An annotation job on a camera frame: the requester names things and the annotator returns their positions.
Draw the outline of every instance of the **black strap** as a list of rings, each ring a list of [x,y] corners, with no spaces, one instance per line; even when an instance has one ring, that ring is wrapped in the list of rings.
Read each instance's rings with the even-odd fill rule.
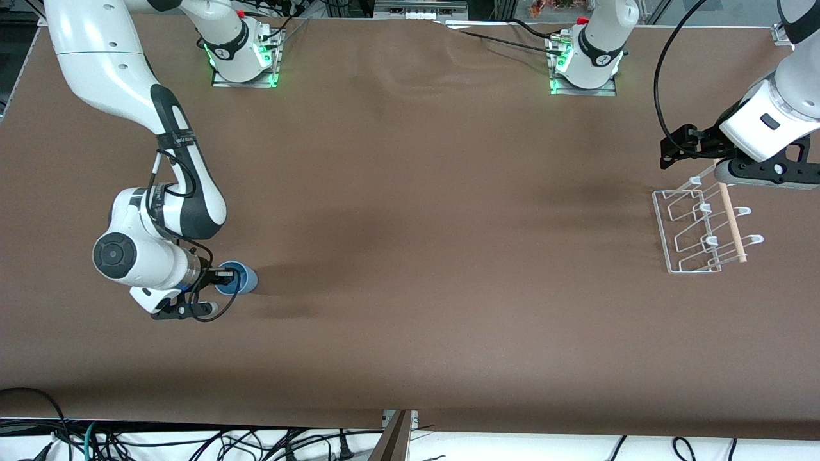
[[[242,30],[239,32],[239,35],[236,36],[235,39],[231,40],[228,43],[223,43],[217,45],[215,43],[208,42],[207,40],[203,39],[205,42],[205,46],[207,49],[211,51],[211,53],[221,59],[222,61],[229,61],[234,58],[234,54],[242,49],[243,46],[248,42],[248,24],[245,21],[239,21],[242,24]]]
[[[173,150],[175,148],[193,146],[196,142],[197,136],[193,130],[173,130],[157,135],[157,146],[162,150]]]
[[[818,0],[815,0],[814,5],[795,22],[789,22],[786,19],[780,2],[777,2],[777,12],[783,23],[783,30],[786,31],[786,36],[792,44],[796,45],[806,40],[820,29],[820,2]]]
[[[592,46],[592,43],[586,38],[586,26],[584,26],[578,34],[578,44],[581,46],[581,51],[590,57],[590,61],[592,61],[592,65],[595,67],[608,66],[610,62],[621,54],[621,50],[623,50],[623,46],[613,51],[604,51]]]

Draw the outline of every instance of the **blue cup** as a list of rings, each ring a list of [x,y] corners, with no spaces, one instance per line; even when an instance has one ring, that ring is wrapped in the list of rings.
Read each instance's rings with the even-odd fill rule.
[[[225,261],[219,267],[235,269],[239,273],[239,292],[237,294],[250,293],[259,282],[256,272],[239,261]],[[224,285],[216,285],[216,291],[227,296],[233,295],[236,292],[236,279]]]

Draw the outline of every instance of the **metal frame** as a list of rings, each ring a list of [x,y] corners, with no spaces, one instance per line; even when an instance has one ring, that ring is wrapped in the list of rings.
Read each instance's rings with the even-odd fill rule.
[[[25,66],[29,63],[29,58],[31,57],[31,52],[34,50],[34,44],[37,43],[37,38],[40,36],[40,32],[43,31],[43,28],[38,26],[37,30],[34,32],[34,37],[31,39],[31,43],[29,44],[28,51],[25,52],[25,58],[23,58],[23,65],[20,66],[20,71],[17,72],[17,78],[14,81],[14,85],[11,87],[11,91],[8,94],[8,100],[6,100],[4,105],[0,107],[0,123],[2,123],[3,119],[8,112],[8,108],[11,107],[11,101],[14,99],[14,93],[17,91],[17,86],[20,84],[20,78],[23,75],[23,71],[25,70]]]
[[[367,461],[406,461],[413,427],[413,411],[398,410],[379,437]]]
[[[375,19],[417,19],[414,13],[427,13],[433,21],[469,21],[467,0],[376,0]]]
[[[649,15],[649,19],[646,20],[645,24],[647,25],[656,25],[658,21],[661,20],[661,16],[666,10],[669,8],[669,5],[672,4],[673,0],[661,0],[661,2],[655,7],[655,10],[652,11],[652,14]]]

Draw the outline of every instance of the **table surface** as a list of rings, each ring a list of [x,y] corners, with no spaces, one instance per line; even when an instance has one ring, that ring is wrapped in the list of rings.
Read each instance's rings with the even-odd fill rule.
[[[135,23],[228,204],[207,244],[259,286],[218,322],[155,322],[95,271],[154,139],[75,97],[44,30],[0,126],[0,386],[72,418],[820,435],[817,195],[735,188],[767,239],[749,263],[666,273],[650,194],[708,164],[658,169],[669,30],[635,31],[616,98],[578,98],[549,94],[539,53],[428,21],[311,21],[279,88],[212,89],[184,17]],[[668,124],[710,126],[786,53],[767,30],[685,30]]]

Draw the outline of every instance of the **white floor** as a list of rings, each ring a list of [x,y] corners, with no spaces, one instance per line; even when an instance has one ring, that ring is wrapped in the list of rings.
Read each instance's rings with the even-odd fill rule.
[[[284,435],[284,431],[260,431],[258,435],[264,445],[270,445]],[[308,434],[336,434],[338,431],[317,430]],[[178,440],[202,440],[215,432],[154,432],[127,434],[122,440],[138,443],[162,443]],[[231,435],[242,436],[245,432]],[[359,455],[354,461],[367,459],[369,450],[376,445],[379,435],[349,436],[350,449]],[[0,437],[0,461],[32,459],[49,441],[49,436]],[[255,443],[255,439],[246,438]],[[461,432],[415,431],[410,443],[409,461],[428,461],[443,455],[441,461],[607,461],[618,436],[548,436],[525,434],[480,434]],[[724,461],[729,451],[729,439],[690,438],[698,461]],[[143,448],[130,447],[130,455],[136,461],[186,461],[200,444],[170,447]],[[220,443],[214,443],[200,458],[202,461],[216,459]],[[334,458],[339,453],[338,440],[331,441]],[[259,451],[254,452],[258,459]],[[324,461],[327,459],[328,445],[316,443],[296,451],[299,461]],[[74,452],[74,459],[81,461],[82,453]],[[48,461],[66,460],[66,444],[57,442],[48,456]],[[820,460],[820,441],[794,440],[746,440],[738,441],[734,461],[751,460]],[[253,461],[254,456],[239,450],[231,450],[225,461]],[[671,437],[630,436],[621,448],[617,461],[676,461],[672,451]]]

